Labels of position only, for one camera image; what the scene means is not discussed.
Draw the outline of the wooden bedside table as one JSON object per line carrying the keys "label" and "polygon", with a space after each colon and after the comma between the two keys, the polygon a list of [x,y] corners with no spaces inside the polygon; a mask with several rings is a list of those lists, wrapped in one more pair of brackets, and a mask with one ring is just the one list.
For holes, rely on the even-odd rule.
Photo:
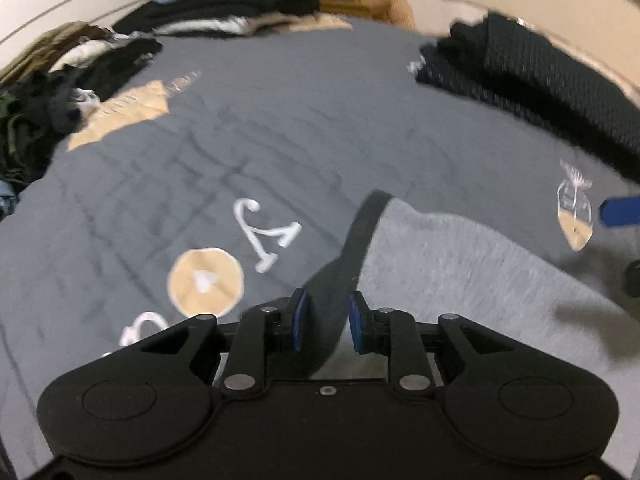
{"label": "wooden bedside table", "polygon": [[319,0],[320,11],[386,23],[390,3],[385,0]]}

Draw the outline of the grey sweatshirt with dark collar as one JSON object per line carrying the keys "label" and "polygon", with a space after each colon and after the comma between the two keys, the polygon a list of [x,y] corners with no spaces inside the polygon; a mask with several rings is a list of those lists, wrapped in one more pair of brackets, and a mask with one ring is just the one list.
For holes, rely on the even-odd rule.
{"label": "grey sweatshirt with dark collar", "polygon": [[432,322],[461,314],[604,379],[620,402],[606,460],[630,474],[639,458],[639,304],[624,271],[636,240],[598,231],[580,252],[547,219],[531,240],[511,240],[470,218],[422,212],[384,192],[334,214],[340,248],[310,281],[318,348],[315,378],[381,375],[376,356],[357,356],[344,297],[359,289],[370,306]]}

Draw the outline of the stack of folded clothes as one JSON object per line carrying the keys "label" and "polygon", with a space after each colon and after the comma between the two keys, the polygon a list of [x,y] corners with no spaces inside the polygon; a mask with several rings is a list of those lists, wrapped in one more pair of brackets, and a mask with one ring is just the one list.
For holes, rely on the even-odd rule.
{"label": "stack of folded clothes", "polygon": [[113,25],[122,36],[249,37],[312,20],[321,0],[149,0]]}

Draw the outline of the black clothes pile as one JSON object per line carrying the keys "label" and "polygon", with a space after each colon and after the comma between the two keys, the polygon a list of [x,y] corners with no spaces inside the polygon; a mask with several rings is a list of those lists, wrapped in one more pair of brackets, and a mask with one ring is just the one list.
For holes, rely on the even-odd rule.
{"label": "black clothes pile", "polygon": [[21,193],[41,179],[66,136],[146,66],[162,45],[142,37],[100,54],[87,67],[35,72],[1,90],[1,182]]}

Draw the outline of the brown folded garment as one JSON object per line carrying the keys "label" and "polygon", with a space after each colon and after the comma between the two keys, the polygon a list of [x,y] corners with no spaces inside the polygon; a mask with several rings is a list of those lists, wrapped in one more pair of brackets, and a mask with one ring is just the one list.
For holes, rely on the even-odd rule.
{"label": "brown folded garment", "polygon": [[9,86],[33,72],[47,72],[57,60],[84,41],[106,38],[111,31],[85,22],[69,22],[37,37],[1,69],[1,85]]}

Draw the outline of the dark dotted folded garment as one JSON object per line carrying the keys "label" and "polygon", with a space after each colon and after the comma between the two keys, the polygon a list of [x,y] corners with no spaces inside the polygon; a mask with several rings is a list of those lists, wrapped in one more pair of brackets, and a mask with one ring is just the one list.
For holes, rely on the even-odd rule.
{"label": "dark dotted folded garment", "polygon": [[639,180],[639,109],[595,70],[498,13],[420,47],[416,81],[505,110]]}

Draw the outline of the grey quilted bedspread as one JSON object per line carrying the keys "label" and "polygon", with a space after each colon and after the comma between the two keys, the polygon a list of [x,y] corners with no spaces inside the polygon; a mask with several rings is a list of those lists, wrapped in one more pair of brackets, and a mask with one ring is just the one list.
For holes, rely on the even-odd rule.
{"label": "grey quilted bedspread", "polygon": [[17,478],[50,460],[35,419],[49,382],[182,320],[167,279],[186,252],[239,263],[233,322],[310,292],[341,246],[332,216],[373,192],[511,240],[553,219],[565,241],[567,170],[590,182],[582,206],[638,193],[573,143],[418,84],[408,66],[422,44],[364,21],[169,38],[132,82],[162,82],[167,113],[58,149],[1,225],[1,441]]}

